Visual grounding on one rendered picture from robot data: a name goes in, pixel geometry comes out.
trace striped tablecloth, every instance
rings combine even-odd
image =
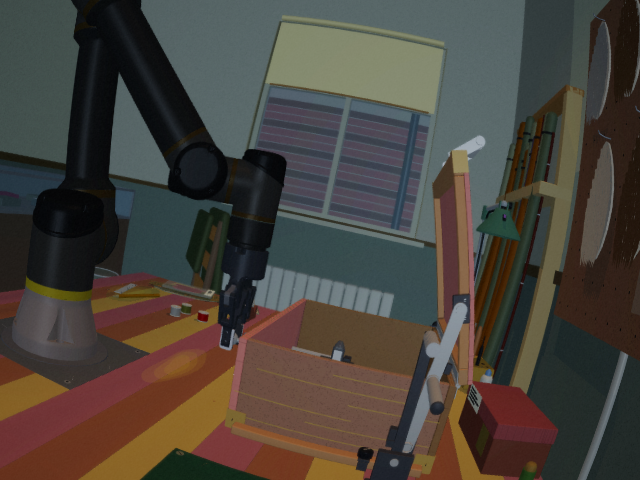
[[[269,479],[363,478],[352,466],[232,435],[224,420],[237,347],[218,348],[217,305],[168,292],[113,296],[150,281],[165,280],[98,279],[92,300],[98,333],[149,355],[71,390],[0,356],[0,479],[139,480],[175,448]],[[0,293],[0,319],[15,316],[22,293]],[[193,315],[167,314],[184,301]],[[203,309],[208,323],[195,321]],[[273,313],[261,307],[246,330]],[[475,478],[461,474],[457,445],[448,423],[433,470],[421,478]]]

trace green lamp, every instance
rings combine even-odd
[[[509,213],[509,204],[507,202],[502,201],[499,206],[489,211],[487,211],[487,207],[484,207],[482,213],[485,220],[477,228],[478,232],[517,242],[520,241],[520,235]]]

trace white radiator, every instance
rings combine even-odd
[[[222,287],[229,282],[229,275],[222,277]],[[389,317],[393,305],[393,293],[345,285],[326,278],[318,278],[291,270],[267,266],[264,279],[253,282],[256,286],[254,303],[281,312],[298,300],[306,298],[356,312]]]

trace window pane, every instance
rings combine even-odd
[[[287,160],[280,205],[322,212],[346,100],[271,87],[256,148]]]
[[[429,134],[428,115],[353,100],[329,214],[393,228],[412,115],[417,120],[413,155],[398,229],[411,230]]]

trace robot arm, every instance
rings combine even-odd
[[[101,58],[95,52],[87,53],[87,63],[91,64],[93,59],[93,63],[102,65],[113,62],[115,67],[109,70],[110,76],[94,75],[91,81],[85,79],[84,83],[84,90],[93,91],[94,97],[100,97],[100,93],[107,94],[107,105],[94,115],[103,119],[102,129],[94,129],[91,136],[91,139],[106,140],[100,144],[104,144],[101,151],[106,150],[107,155],[102,153],[91,160],[78,160],[75,163],[70,156],[67,164],[93,165],[93,169],[99,170],[102,178],[108,182],[108,144],[115,87],[113,80],[108,83],[105,77],[113,79],[114,68],[117,68],[169,166],[169,189],[192,199],[211,199],[233,205],[228,231],[229,243],[222,262],[222,270],[229,274],[230,281],[225,292],[220,295],[219,309],[219,323],[222,325],[220,346],[231,349],[237,343],[237,337],[242,335],[244,322],[253,303],[255,287],[251,282],[261,280],[265,275],[269,255],[266,249],[271,245],[284,186],[286,161],[280,155],[259,150],[248,150],[242,159],[224,156],[209,135],[155,37],[140,9],[139,0],[72,1],[78,9],[76,37],[87,29],[93,32],[96,42],[104,45]],[[78,78],[79,73],[76,74],[74,108],[77,111],[76,117],[82,118],[80,110],[83,101],[76,98],[80,97],[81,90]],[[74,136],[73,118],[72,111],[70,145]],[[88,124],[87,118],[76,121],[75,124],[78,131]],[[104,137],[104,127],[108,127],[107,139]],[[82,171],[82,168],[75,168],[75,171],[76,181],[72,182],[74,178],[68,168],[66,188],[85,190],[88,193],[94,193],[92,190],[100,188],[86,187],[86,179],[78,180],[77,172]]]

